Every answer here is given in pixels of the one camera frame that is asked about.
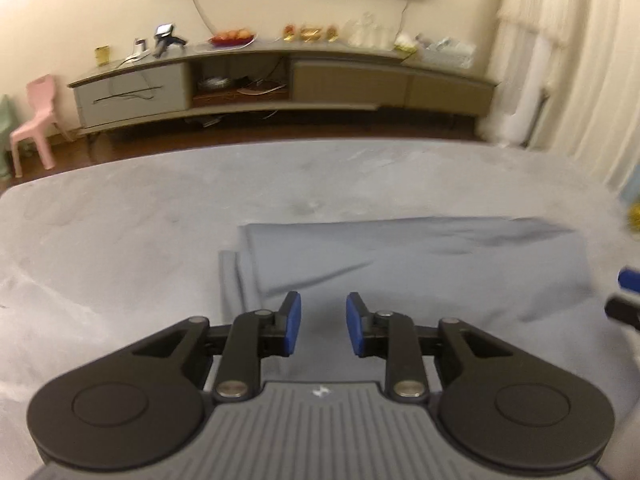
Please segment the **white tray with items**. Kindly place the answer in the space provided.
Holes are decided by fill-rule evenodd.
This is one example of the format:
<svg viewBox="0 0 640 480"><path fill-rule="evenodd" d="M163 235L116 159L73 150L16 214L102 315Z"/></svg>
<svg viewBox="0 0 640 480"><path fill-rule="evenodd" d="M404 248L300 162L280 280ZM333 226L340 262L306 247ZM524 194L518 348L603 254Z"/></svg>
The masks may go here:
<svg viewBox="0 0 640 480"><path fill-rule="evenodd" d="M406 32L399 34L394 41L394 49L405 53L405 60L450 66L471 68L474 64L476 47L449 37L433 41L419 34L411 37Z"/></svg>

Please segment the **green plastic chair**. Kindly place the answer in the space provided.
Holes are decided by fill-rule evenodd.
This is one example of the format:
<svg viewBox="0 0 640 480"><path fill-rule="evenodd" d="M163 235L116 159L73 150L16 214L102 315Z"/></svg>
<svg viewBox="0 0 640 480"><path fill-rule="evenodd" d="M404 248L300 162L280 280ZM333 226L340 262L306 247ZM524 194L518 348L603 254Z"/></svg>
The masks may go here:
<svg viewBox="0 0 640 480"><path fill-rule="evenodd" d="M0 101L0 177L2 180L6 180L11 174L6 151L9 146L10 134L17 127L18 120L14 106L11 99L4 94Z"/></svg>

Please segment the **white phone charger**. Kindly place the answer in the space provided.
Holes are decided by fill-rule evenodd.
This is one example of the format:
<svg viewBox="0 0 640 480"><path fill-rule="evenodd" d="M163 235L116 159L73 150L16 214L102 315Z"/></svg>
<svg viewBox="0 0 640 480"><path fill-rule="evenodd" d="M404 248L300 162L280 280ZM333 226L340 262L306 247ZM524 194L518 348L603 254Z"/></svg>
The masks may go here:
<svg viewBox="0 0 640 480"><path fill-rule="evenodd" d="M137 38L134 40L134 52L132 52L134 56L142 56L147 50L148 46L146 45L146 40L144 38Z"/></svg>

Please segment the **white lace curtain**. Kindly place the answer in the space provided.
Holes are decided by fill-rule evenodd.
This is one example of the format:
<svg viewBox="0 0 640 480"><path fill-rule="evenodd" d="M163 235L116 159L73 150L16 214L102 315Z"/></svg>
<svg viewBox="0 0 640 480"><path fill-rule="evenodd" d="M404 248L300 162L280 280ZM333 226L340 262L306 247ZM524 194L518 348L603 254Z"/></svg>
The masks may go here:
<svg viewBox="0 0 640 480"><path fill-rule="evenodd" d="M480 135L623 191L639 171L639 0L501 0L497 20Z"/></svg>

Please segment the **glass jar with yellow contents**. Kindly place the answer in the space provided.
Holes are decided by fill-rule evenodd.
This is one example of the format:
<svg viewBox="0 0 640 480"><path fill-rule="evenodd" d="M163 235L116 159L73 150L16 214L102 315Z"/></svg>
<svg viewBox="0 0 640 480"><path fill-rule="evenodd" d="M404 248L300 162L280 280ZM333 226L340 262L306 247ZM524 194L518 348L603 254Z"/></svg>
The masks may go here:
<svg viewBox="0 0 640 480"><path fill-rule="evenodd" d="M620 201L625 206L626 225L634 237L640 235L640 191L639 185L627 186L620 193Z"/></svg>

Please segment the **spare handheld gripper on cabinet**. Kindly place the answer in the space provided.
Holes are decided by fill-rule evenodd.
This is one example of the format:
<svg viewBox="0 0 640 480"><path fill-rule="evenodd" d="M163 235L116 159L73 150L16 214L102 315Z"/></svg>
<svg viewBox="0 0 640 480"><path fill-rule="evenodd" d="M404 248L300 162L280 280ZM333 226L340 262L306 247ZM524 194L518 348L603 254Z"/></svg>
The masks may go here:
<svg viewBox="0 0 640 480"><path fill-rule="evenodd" d="M176 36L174 30L174 24L161 24L157 27L154 34L155 47L153 51L156 58L161 58L171 46L178 46L181 49L186 47L186 40Z"/></svg>

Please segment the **red fruit plate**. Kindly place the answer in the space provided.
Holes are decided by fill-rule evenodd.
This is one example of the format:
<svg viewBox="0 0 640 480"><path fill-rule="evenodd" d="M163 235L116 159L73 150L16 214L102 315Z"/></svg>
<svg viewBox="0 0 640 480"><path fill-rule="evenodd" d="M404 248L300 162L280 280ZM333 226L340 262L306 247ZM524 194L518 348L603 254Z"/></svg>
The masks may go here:
<svg viewBox="0 0 640 480"><path fill-rule="evenodd" d="M255 34L249 29L232 29L216 32L210 37L208 42L214 48L234 48L243 47L250 44L255 39Z"/></svg>

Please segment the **pink plastic chair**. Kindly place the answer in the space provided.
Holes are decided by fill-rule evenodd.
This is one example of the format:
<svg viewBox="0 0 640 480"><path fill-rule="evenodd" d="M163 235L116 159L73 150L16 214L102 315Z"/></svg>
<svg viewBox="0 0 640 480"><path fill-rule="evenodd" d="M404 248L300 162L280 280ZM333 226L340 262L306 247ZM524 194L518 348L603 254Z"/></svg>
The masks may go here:
<svg viewBox="0 0 640 480"><path fill-rule="evenodd" d="M10 145L15 177L23 177L20 142L35 143L40 162L45 170L55 167L55 159L47 138L47 128L53 126L67 142L72 142L70 133L62 126L55 110L56 87L52 75L44 75L26 86L27 101L34 116L10 133Z"/></svg>

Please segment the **long TV cabinet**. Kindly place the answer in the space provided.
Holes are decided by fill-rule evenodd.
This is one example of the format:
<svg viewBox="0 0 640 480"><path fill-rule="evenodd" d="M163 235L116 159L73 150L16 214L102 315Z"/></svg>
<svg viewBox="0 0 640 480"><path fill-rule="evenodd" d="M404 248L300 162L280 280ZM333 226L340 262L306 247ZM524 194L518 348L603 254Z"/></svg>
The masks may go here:
<svg viewBox="0 0 640 480"><path fill-rule="evenodd" d="M482 118L496 83L472 68L344 44L263 42L113 63L68 85L83 132L280 110L425 110Z"/></svg>

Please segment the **glass cups cluster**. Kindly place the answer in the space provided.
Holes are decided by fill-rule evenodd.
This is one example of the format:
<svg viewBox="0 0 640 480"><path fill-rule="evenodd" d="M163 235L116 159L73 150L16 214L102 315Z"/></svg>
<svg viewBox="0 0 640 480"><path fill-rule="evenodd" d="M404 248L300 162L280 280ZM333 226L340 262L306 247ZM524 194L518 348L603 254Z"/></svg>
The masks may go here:
<svg viewBox="0 0 640 480"><path fill-rule="evenodd" d="M394 44L393 31L369 12L349 20L343 27L342 37L345 44L360 49L387 51L392 50Z"/></svg>

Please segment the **gold ornament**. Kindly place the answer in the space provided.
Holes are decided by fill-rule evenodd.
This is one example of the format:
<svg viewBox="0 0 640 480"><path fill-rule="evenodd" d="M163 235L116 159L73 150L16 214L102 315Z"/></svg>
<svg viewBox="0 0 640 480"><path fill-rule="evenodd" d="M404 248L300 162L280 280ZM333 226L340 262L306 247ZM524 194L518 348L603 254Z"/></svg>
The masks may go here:
<svg viewBox="0 0 640 480"><path fill-rule="evenodd" d="M297 27L293 24L288 24L282 30L282 39L288 42L335 42L337 38L338 28L334 25L328 27L311 25Z"/></svg>

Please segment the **grey trousers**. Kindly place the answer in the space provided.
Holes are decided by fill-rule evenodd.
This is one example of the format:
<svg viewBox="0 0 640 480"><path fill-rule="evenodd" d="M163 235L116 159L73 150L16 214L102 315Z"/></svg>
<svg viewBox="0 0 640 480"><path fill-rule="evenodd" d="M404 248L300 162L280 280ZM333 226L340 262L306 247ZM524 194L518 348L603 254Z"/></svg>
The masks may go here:
<svg viewBox="0 0 640 480"><path fill-rule="evenodd" d="M593 293L572 230L541 219L417 218L251 224L219 257L228 316L277 309L299 292L295 353L270 359L274 380L379 380L384 366L359 359L346 330L348 294L371 310L419 325L461 318L590 382L600 368L587 336Z"/></svg>

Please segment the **yellow cup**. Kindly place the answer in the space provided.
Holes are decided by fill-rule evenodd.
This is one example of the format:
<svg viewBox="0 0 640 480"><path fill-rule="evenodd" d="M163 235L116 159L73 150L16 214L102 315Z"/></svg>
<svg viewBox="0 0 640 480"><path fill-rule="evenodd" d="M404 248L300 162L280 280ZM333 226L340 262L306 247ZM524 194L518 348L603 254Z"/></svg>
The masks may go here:
<svg viewBox="0 0 640 480"><path fill-rule="evenodd" d="M94 49L94 56L96 57L97 66L105 66L111 62L111 47L101 46Z"/></svg>

